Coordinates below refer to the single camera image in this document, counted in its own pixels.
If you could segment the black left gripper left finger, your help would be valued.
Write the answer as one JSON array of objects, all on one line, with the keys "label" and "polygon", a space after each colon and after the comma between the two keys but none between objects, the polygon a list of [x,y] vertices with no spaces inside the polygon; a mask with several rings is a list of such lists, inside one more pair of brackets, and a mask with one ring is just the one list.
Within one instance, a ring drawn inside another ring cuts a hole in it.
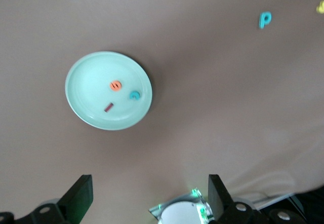
[{"label": "black left gripper left finger", "polygon": [[39,206],[28,215],[15,219],[11,212],[1,213],[1,223],[62,224],[80,223],[93,202],[93,179],[82,175],[58,200]]}]

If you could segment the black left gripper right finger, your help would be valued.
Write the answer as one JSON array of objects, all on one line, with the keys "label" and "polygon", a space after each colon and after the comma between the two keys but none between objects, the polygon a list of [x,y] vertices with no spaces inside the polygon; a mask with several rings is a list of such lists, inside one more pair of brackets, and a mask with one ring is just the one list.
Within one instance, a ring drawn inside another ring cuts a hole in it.
[{"label": "black left gripper right finger", "polygon": [[208,203],[214,217],[210,223],[306,223],[299,210],[270,207],[268,211],[261,211],[242,201],[234,201],[217,174],[209,175]]}]

